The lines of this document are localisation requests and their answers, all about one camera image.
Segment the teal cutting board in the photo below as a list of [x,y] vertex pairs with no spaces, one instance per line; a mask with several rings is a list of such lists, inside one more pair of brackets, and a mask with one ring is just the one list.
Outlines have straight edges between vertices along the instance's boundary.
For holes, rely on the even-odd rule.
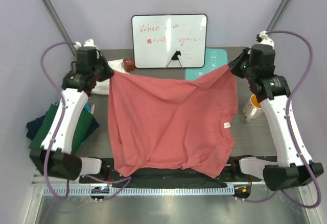
[[187,68],[185,80],[194,81],[227,63],[227,52],[224,49],[206,48],[204,66],[202,68]]

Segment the metal wire board stand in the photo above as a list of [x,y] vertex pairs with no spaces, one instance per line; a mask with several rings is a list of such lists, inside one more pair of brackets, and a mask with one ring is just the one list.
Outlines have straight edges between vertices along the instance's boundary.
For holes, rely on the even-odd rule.
[[181,64],[181,61],[179,60],[179,57],[180,57],[180,56],[181,56],[181,51],[176,51],[176,52],[173,54],[173,56],[171,57],[170,61],[166,64],[165,69],[168,68],[168,66],[170,65],[170,63],[171,63],[172,61],[178,61],[178,63],[179,63],[179,65],[180,65],[181,69],[183,69],[183,66],[182,66],[182,64]]

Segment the white dry erase board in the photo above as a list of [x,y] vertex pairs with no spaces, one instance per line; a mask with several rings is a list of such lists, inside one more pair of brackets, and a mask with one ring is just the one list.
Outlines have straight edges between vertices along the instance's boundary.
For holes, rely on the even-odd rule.
[[[183,68],[205,63],[206,14],[134,15],[131,18],[135,67],[165,68],[176,51]],[[181,68],[172,61],[168,68]]]

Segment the red t shirt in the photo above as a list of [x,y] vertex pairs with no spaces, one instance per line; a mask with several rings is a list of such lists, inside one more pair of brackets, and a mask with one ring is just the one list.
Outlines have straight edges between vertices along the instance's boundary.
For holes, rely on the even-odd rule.
[[114,168],[193,169],[217,177],[235,141],[237,82],[224,65],[194,81],[116,72],[110,80],[108,131]]

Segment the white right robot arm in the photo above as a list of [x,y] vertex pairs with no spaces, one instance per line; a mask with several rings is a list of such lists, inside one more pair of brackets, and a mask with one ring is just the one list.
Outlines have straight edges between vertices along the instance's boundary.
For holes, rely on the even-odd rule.
[[277,152],[277,161],[270,162],[254,156],[239,156],[231,167],[231,176],[238,181],[252,175],[264,180],[271,191],[305,186],[312,177],[323,174],[321,163],[315,163],[306,150],[297,127],[290,132],[288,121],[295,118],[287,104],[291,91],[286,79],[274,74],[275,50],[267,44],[246,48],[229,63],[232,74],[246,78],[250,91],[256,95],[267,117]]

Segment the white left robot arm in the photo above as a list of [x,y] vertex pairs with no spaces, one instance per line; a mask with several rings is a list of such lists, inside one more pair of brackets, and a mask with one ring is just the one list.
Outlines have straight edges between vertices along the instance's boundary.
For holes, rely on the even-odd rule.
[[30,151],[30,158],[45,177],[76,180],[91,175],[102,183],[109,170],[99,158],[72,155],[73,136],[80,114],[97,82],[110,79],[114,71],[93,40],[75,43],[75,68],[64,77],[59,88],[61,99],[52,125],[41,146]]

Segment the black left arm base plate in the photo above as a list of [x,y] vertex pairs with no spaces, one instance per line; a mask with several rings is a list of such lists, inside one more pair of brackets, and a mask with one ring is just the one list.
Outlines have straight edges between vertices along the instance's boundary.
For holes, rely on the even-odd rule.
[[[120,175],[119,172],[114,170],[113,158],[101,158],[101,160],[102,160],[102,166],[100,168],[100,172],[97,174],[91,174],[92,177],[95,177],[102,181],[118,181],[124,178],[123,176]],[[88,177],[80,177],[79,183],[92,184],[92,183],[100,183],[100,182]]]

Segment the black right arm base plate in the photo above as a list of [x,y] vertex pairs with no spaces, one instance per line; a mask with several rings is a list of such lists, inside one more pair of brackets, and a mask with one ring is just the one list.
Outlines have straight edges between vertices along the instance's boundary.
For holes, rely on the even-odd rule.
[[240,166],[238,164],[238,160],[240,157],[229,157],[225,167],[221,171],[221,173],[215,178],[218,182],[261,182],[262,180],[250,176],[247,174],[244,174],[240,170]]

